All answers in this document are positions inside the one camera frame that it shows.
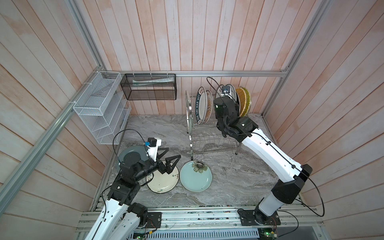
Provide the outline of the cream floral plate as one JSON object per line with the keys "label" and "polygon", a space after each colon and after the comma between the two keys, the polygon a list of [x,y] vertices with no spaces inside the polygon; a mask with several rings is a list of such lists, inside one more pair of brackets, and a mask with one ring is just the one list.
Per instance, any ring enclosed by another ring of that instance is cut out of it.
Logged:
{"label": "cream floral plate", "polygon": [[179,181],[179,170],[177,167],[170,174],[161,174],[158,170],[146,178],[148,188],[157,194],[164,194],[171,191]]}

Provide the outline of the dark teal ceramic plate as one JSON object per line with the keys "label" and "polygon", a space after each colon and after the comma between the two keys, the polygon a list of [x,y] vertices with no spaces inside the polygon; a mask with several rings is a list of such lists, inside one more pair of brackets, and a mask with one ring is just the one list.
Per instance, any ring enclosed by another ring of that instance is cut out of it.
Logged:
{"label": "dark teal ceramic plate", "polygon": [[124,171],[128,169],[142,169],[151,165],[147,149],[141,145],[131,146],[123,150],[119,155],[119,159],[121,160],[119,166]]}

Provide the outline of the stainless steel dish rack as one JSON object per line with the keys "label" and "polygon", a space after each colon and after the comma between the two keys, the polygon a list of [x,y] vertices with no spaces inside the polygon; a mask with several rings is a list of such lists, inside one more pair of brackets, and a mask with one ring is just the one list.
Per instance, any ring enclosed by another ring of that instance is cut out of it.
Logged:
{"label": "stainless steel dish rack", "polygon": [[234,151],[240,153],[241,144],[231,138],[224,138],[217,129],[216,119],[214,119],[214,109],[212,104],[212,114],[206,124],[198,125],[195,115],[196,95],[185,92],[186,99],[186,118],[187,133],[190,140],[190,157],[193,161],[195,155]]}

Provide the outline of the white plate with text rim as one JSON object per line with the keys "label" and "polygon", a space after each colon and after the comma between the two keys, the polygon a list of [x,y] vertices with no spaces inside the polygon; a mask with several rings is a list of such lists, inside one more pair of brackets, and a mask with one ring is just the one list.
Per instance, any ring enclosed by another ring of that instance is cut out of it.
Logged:
{"label": "white plate with text rim", "polygon": [[205,119],[207,111],[207,93],[204,87],[198,89],[195,103],[195,115],[198,125],[201,125]]}

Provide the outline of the orange sunburst plate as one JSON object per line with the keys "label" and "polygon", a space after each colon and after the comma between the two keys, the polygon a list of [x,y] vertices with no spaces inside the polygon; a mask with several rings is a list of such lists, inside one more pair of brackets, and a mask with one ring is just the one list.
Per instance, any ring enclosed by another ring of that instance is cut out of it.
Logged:
{"label": "orange sunburst plate", "polygon": [[231,84],[228,84],[222,87],[222,96],[228,96],[232,98],[234,101],[236,101],[237,100],[236,94],[237,94],[236,90],[234,86],[232,86]]}
{"label": "orange sunburst plate", "polygon": [[206,90],[206,95],[207,95],[207,109],[206,109],[205,118],[203,120],[203,124],[206,124],[208,122],[212,114],[212,103],[213,103],[212,92],[209,90]]}

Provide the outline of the orange woven bamboo plate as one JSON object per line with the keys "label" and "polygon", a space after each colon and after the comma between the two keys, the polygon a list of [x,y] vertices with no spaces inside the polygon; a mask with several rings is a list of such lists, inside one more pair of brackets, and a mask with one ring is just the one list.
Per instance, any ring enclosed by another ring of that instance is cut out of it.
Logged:
{"label": "orange woven bamboo plate", "polygon": [[238,100],[240,103],[240,116],[242,117],[242,113],[245,109],[245,103],[246,103],[246,92],[240,87],[236,89],[236,93],[238,94]]}

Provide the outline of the yellow green woven plate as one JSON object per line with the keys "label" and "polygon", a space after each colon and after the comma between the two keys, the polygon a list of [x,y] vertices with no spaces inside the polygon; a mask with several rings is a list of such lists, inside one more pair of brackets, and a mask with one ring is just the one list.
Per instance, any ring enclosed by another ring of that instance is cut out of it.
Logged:
{"label": "yellow green woven plate", "polygon": [[245,109],[242,113],[242,117],[245,117],[250,111],[252,101],[251,101],[251,94],[250,94],[249,90],[245,87],[242,87],[242,89],[246,92]]}

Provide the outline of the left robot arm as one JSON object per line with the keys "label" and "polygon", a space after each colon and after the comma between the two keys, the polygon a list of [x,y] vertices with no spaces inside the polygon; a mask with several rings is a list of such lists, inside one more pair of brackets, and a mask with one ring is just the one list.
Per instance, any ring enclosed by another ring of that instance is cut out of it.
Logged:
{"label": "left robot arm", "polygon": [[153,161],[148,156],[147,146],[132,146],[118,157],[122,161],[121,170],[103,198],[104,207],[86,236],[87,240],[126,240],[138,228],[147,231],[140,234],[140,239],[154,233],[161,226],[162,213],[150,213],[142,204],[135,203],[134,198],[141,188],[140,180],[155,171],[170,174],[181,159],[180,155],[161,158],[169,148],[160,148]]}

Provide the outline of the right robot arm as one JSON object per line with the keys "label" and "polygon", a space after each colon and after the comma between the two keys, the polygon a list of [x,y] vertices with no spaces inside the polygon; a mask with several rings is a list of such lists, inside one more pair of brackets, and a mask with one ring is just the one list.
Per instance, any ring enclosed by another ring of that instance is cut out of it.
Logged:
{"label": "right robot arm", "polygon": [[284,204],[292,204],[304,187],[312,168],[301,165],[280,150],[249,117],[239,116],[239,106],[228,96],[214,99],[217,128],[256,153],[278,176],[271,192],[254,210],[255,221],[265,225]]}

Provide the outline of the light green flower plate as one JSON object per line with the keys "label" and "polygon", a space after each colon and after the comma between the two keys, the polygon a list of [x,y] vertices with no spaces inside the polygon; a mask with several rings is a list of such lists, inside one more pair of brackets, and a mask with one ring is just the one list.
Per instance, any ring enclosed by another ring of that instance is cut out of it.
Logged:
{"label": "light green flower plate", "polygon": [[207,190],[213,180],[210,167],[201,161],[190,161],[180,171],[180,181],[190,192],[203,192]]}

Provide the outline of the rolled paper tube in basket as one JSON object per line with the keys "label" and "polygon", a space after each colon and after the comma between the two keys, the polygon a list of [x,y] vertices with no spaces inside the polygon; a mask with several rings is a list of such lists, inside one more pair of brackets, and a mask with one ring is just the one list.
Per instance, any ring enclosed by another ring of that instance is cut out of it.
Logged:
{"label": "rolled paper tube in basket", "polygon": [[175,78],[160,78],[160,79],[150,79],[150,80],[133,80],[133,87],[171,87],[175,82]]}

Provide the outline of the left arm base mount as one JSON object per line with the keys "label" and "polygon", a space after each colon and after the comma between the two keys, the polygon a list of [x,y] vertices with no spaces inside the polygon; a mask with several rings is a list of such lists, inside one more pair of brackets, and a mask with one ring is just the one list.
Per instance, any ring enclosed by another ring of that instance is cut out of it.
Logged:
{"label": "left arm base mount", "polygon": [[140,219],[139,227],[155,228],[161,227],[162,213],[161,212],[145,212]]}

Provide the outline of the black mesh wall basket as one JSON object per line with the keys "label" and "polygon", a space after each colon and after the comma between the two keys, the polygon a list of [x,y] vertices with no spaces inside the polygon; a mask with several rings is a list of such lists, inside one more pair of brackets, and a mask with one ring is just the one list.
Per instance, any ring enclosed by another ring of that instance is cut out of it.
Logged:
{"label": "black mesh wall basket", "polygon": [[[133,87],[133,80],[150,80],[160,78],[175,78],[171,87]],[[175,74],[124,74],[120,83],[129,101],[158,101],[177,99],[177,81]]]}

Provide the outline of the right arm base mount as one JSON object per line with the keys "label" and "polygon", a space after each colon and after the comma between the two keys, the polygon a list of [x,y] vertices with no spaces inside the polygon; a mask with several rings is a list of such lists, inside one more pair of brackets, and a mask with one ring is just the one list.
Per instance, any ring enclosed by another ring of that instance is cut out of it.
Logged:
{"label": "right arm base mount", "polygon": [[262,212],[257,210],[244,210],[238,209],[237,213],[240,217],[242,226],[279,226],[281,220],[278,212],[275,211],[271,216],[265,216]]}

